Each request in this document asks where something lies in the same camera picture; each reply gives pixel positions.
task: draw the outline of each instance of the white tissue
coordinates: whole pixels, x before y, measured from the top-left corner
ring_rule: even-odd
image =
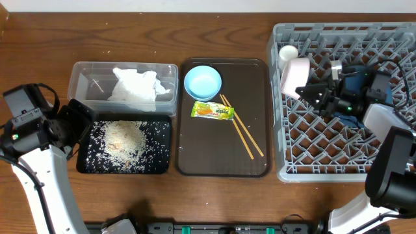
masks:
[[[156,79],[156,72],[146,71],[138,73],[136,69],[112,70],[118,78],[118,82],[112,91],[109,101],[128,101],[139,102],[148,101],[150,104],[128,104],[129,107],[141,111],[156,111],[156,95],[163,95],[169,90],[165,90],[161,81]]]

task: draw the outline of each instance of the gray dish rack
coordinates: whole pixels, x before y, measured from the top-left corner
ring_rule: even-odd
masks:
[[[416,124],[416,23],[280,23],[267,44],[273,95],[273,135],[278,178],[283,182],[363,182],[380,142],[366,129],[345,126],[340,119],[318,115],[305,101],[284,96],[280,89],[278,51],[298,48],[311,62],[310,79],[330,74],[329,61],[370,64],[393,59],[406,72],[411,101],[401,113]],[[402,74],[392,62],[380,70],[392,74],[393,101],[406,93]]]

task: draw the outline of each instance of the wooden chopstick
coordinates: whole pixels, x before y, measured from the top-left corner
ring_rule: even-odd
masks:
[[[220,96],[222,96],[222,97],[224,98],[224,100],[226,101],[226,103],[227,103],[227,105],[228,105],[229,107],[232,107],[232,106],[231,106],[231,104],[228,102],[228,100],[227,100],[227,98],[226,98],[226,96],[225,96],[225,95],[220,94]],[[248,130],[247,130],[247,128],[246,128],[246,126],[242,123],[242,121],[241,121],[241,119],[240,119],[239,115],[235,112],[235,110],[234,110],[234,115],[235,115],[235,117],[237,118],[237,120],[240,122],[240,124],[241,124],[242,128],[244,129],[244,131],[247,133],[248,138],[250,138],[250,140],[253,142],[254,147],[258,150],[258,152],[260,153],[260,155],[261,155],[262,157],[263,157],[263,156],[265,156],[265,155],[263,154],[263,152],[261,151],[260,147],[257,145],[257,143],[255,143],[255,140],[253,139],[253,137],[251,136],[251,134],[248,132]]]
[[[224,98],[222,98],[221,94],[220,94],[220,97],[221,97],[222,103],[226,106],[226,105],[227,105],[227,104],[226,104],[226,101],[224,101]],[[237,123],[235,122],[235,120],[234,120],[234,119],[233,119],[233,124],[234,124],[235,129],[237,130],[237,132],[238,132],[238,133],[239,133],[239,135],[240,135],[240,138],[241,138],[241,140],[242,140],[242,143],[244,144],[244,146],[246,146],[246,150],[247,150],[248,154],[250,155],[250,158],[251,158],[252,160],[254,160],[254,157],[253,157],[252,151],[249,149],[249,147],[248,147],[248,145],[247,145],[247,142],[246,142],[246,140],[244,139],[244,137],[242,136],[241,131],[240,131],[240,129],[239,129],[239,127],[238,127],[238,125],[237,125]]]

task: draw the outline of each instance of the wire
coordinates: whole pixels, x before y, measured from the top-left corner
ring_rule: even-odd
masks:
[[[388,59],[388,58],[382,59],[381,61],[374,62],[374,63],[370,64],[369,68],[372,68],[375,65],[382,64],[384,62],[392,62],[392,63],[396,64],[397,68],[399,69],[399,71],[401,72],[401,74],[403,76],[403,83],[404,83],[404,87],[406,89],[406,102],[401,104],[398,107],[395,107],[395,111],[399,111],[400,109],[403,109],[403,107],[405,107],[409,103],[409,100],[410,100],[409,84],[408,84],[408,81],[406,80],[406,74],[404,73],[404,70],[403,70],[402,66],[398,62],[396,62],[392,59]]]
[[[51,222],[51,219],[50,219],[49,211],[47,210],[47,207],[46,207],[44,192],[42,190],[43,185],[39,184],[39,182],[30,173],[30,171],[28,171],[25,167],[23,167],[22,165],[20,165],[16,161],[14,161],[12,159],[9,159],[8,157],[2,156],[2,155],[0,155],[0,159],[9,163],[9,164],[11,164],[11,165],[13,165],[13,166],[15,166],[15,167],[17,167],[17,168],[19,168],[22,172],[24,172],[29,177],[29,179],[31,179],[31,181],[34,184],[34,189],[38,192],[38,195],[39,195],[40,205],[42,206],[42,211],[43,211],[44,216],[45,216],[45,222],[46,222],[47,230],[49,231],[50,234],[54,234],[55,232],[53,231],[53,226],[52,226],[52,222]]]
[[[370,222],[364,224],[363,226],[353,229],[349,234],[355,234],[363,229],[375,224],[376,222],[383,221],[384,218],[401,218],[401,219],[411,219],[416,218],[416,213],[414,214],[380,214],[377,218],[371,220]]]
[[[78,153],[78,150],[79,150],[79,148],[77,150],[75,150],[75,152],[72,153],[71,157],[66,157],[66,160],[70,160],[76,153]]]

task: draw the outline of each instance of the wooden table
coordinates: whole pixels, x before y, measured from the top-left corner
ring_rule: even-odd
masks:
[[[61,103],[78,61],[174,63],[189,57],[250,57],[267,61],[277,23],[416,21],[415,14],[50,14],[12,13],[0,42],[0,92],[25,83],[54,88]],[[11,114],[0,99],[0,123]],[[278,223],[297,213],[318,220],[356,197],[363,183],[282,183],[261,179],[185,177],[173,163],[163,175],[68,175],[85,221],[131,210],[140,221]],[[409,233],[412,220],[390,222]],[[11,166],[0,162],[1,233],[34,233],[25,193]]]

